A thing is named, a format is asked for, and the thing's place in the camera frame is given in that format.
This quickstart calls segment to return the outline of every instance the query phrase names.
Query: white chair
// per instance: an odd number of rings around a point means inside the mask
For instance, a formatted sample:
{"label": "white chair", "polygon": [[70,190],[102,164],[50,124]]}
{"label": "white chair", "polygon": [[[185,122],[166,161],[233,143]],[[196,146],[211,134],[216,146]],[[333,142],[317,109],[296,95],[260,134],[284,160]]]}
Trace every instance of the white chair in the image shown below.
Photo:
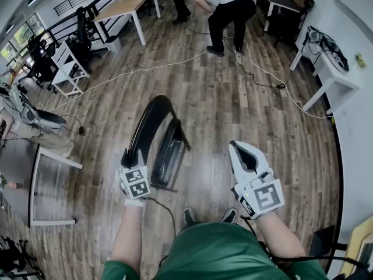
{"label": "white chair", "polygon": [[[69,58],[69,56],[71,56],[73,60],[66,63],[66,60]],[[83,94],[82,90],[78,87],[78,82],[84,77],[89,78],[89,75],[81,66],[81,64],[76,60],[66,41],[61,44],[54,56],[52,56],[52,59],[58,67],[58,72],[52,81],[52,85],[66,97],[74,95],[75,93]],[[75,64],[79,67],[79,69],[74,73],[75,76],[70,76],[70,73]],[[73,89],[71,92],[65,93],[61,88],[58,87],[58,84],[64,81],[69,81],[72,84]]]}

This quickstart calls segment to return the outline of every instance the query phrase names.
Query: table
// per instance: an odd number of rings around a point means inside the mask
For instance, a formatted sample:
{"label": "table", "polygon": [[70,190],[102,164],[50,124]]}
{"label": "table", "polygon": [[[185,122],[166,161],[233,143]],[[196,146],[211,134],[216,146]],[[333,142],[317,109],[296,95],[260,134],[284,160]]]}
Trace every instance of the table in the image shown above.
{"label": "table", "polygon": [[[302,7],[300,7],[298,4],[296,4],[293,0],[268,0],[269,2],[269,9],[267,17],[272,14],[273,7],[277,5],[280,8],[286,8],[293,12],[300,12]],[[264,31],[268,31],[269,27],[269,21],[266,20],[266,24],[264,26]]]}
{"label": "table", "polygon": [[22,188],[6,186],[2,192],[3,197],[27,227],[75,224],[74,219],[37,220],[34,217],[34,192],[41,155],[78,169],[83,168],[81,164],[60,157],[39,144],[27,140],[8,141],[6,148],[0,149],[0,171],[8,181],[21,184]]}
{"label": "table", "polygon": [[[313,51],[320,51],[320,47],[316,44],[310,44]],[[317,55],[314,55],[310,52],[308,48],[308,43],[303,49],[298,51],[298,54],[295,56],[293,63],[290,66],[290,69],[295,70],[300,58],[301,53],[303,56],[309,58],[312,63],[316,61]],[[323,85],[320,89],[309,99],[308,102],[303,106],[303,110],[307,111],[315,102],[324,94],[326,91],[334,84],[339,83],[346,87],[347,92],[340,98],[330,109],[327,110],[326,114],[330,115],[338,111],[341,106],[348,101],[356,92],[362,87],[361,76],[359,73],[350,68],[349,72],[342,73],[340,72],[330,61],[329,57],[326,55],[328,52],[323,52],[320,57],[317,59],[314,64],[315,71],[313,76],[319,75],[320,80],[323,82]]]}
{"label": "table", "polygon": [[[100,33],[101,37],[104,41],[107,40],[106,35],[104,34],[99,22],[104,20],[112,19],[115,17],[129,15],[131,14],[133,20],[135,21],[136,29],[139,33],[140,41],[143,46],[146,45],[146,41],[144,38],[144,34],[141,29],[140,21],[136,11],[140,8],[141,5],[144,4],[146,0],[116,0],[112,4],[110,4],[107,8],[105,8],[94,20],[94,24],[97,27],[98,32]],[[158,0],[154,0],[154,4],[156,6],[157,17],[161,17],[161,13],[159,11]]]}

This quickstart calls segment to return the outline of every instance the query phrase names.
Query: trash bin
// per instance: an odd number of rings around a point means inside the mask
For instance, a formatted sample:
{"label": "trash bin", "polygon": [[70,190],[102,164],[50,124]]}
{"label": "trash bin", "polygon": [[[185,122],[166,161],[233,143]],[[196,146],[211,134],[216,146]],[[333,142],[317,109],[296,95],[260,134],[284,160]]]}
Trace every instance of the trash bin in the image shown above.
{"label": "trash bin", "polygon": [[107,40],[106,40],[106,46],[108,47],[108,49],[115,53],[115,54],[118,54],[119,51],[121,50],[122,48],[122,45],[121,45],[121,41],[119,40],[119,37],[118,36],[110,36]]}

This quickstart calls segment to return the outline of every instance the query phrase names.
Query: black shoe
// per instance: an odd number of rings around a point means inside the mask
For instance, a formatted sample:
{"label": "black shoe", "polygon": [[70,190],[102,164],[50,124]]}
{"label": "black shoe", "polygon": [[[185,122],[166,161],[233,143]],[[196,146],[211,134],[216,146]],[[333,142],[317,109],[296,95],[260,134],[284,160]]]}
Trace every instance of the black shoe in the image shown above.
{"label": "black shoe", "polygon": [[173,20],[173,24],[174,25],[179,25],[179,24],[183,24],[187,21],[187,18],[185,17],[177,17],[176,20]]}
{"label": "black shoe", "polygon": [[215,51],[214,48],[212,47],[212,45],[208,45],[206,47],[206,49],[207,49],[208,52],[210,52],[211,54],[215,54],[218,57],[223,57],[224,56],[224,52]]}
{"label": "black shoe", "polygon": [[230,208],[228,211],[226,211],[221,221],[224,223],[233,223],[236,214],[237,211],[234,208]]}
{"label": "black shoe", "polygon": [[196,217],[194,211],[191,208],[185,208],[182,212],[184,217],[184,227],[191,226],[196,222]]}

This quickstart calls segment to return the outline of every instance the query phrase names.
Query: gray sneaker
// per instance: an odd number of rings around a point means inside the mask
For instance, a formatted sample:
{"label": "gray sneaker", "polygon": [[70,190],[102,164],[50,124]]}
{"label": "gray sneaker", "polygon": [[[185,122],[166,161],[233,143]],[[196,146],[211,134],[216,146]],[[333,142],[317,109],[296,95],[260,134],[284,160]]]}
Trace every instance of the gray sneaker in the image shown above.
{"label": "gray sneaker", "polygon": [[184,217],[184,227],[191,226],[196,222],[196,216],[191,208],[185,208],[182,212]]}
{"label": "gray sneaker", "polygon": [[224,223],[233,223],[236,216],[237,211],[234,208],[230,208],[226,211],[221,221]]}

